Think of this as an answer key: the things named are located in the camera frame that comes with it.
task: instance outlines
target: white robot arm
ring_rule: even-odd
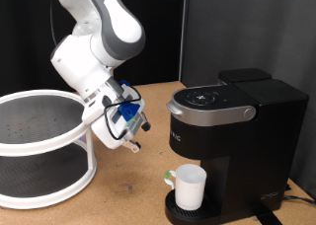
[[[120,0],[59,0],[77,24],[52,52],[51,63],[86,103],[82,119],[109,148],[138,152],[131,139],[150,128],[139,93],[113,77],[113,70],[137,55],[145,33]]]

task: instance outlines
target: keurig coffee maker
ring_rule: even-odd
[[[222,224],[282,202],[308,96],[256,69],[223,71],[219,83],[179,90],[167,104],[171,148],[207,173],[198,210],[167,195],[173,224]]]

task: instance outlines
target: black curtain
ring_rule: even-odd
[[[315,0],[188,0],[182,81],[260,68],[310,96],[290,177],[316,198]]]
[[[122,0],[146,32],[144,50],[115,71],[133,85],[178,80],[183,0]],[[32,89],[73,91],[50,63],[54,43],[50,0],[0,0],[0,96]],[[57,42],[70,35],[75,20],[52,0]]]

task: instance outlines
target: cable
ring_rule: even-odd
[[[301,199],[301,200],[304,200],[306,202],[316,205],[316,201],[310,198],[297,197],[293,195],[286,195],[283,197],[283,200],[290,200],[290,199]]]
[[[112,137],[113,139],[115,139],[115,140],[121,140],[121,139],[127,134],[127,130],[125,129],[118,137],[116,137],[116,136],[112,133],[112,131],[111,131],[111,128],[110,128],[110,125],[109,125],[109,121],[108,121],[108,116],[107,116],[107,110],[108,110],[108,108],[110,108],[110,107],[114,107],[114,106],[122,105],[122,104],[128,104],[128,103],[132,103],[132,102],[137,102],[137,101],[140,101],[140,100],[141,100],[141,95],[139,94],[139,92],[138,92],[134,87],[132,87],[132,86],[129,86],[129,87],[130,87],[131,89],[133,89],[133,90],[137,93],[138,99],[130,100],[130,101],[125,101],[125,102],[120,102],[120,103],[118,103],[118,104],[108,105],[108,106],[106,106],[105,111],[104,111],[104,113],[105,113],[105,118],[106,118],[106,124],[107,124],[107,127],[108,127],[108,131],[109,131],[111,137]]]
[[[51,29],[52,40],[55,43],[55,46],[57,46],[57,42],[56,42],[56,38],[55,38],[55,32],[54,32],[54,29],[53,29],[52,0],[50,0],[50,29]]]

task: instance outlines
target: white mug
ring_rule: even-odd
[[[175,188],[169,176],[176,178],[176,203],[185,210],[196,210],[200,208],[203,201],[206,171],[195,164],[180,166],[176,172],[167,171],[164,175],[165,182]]]

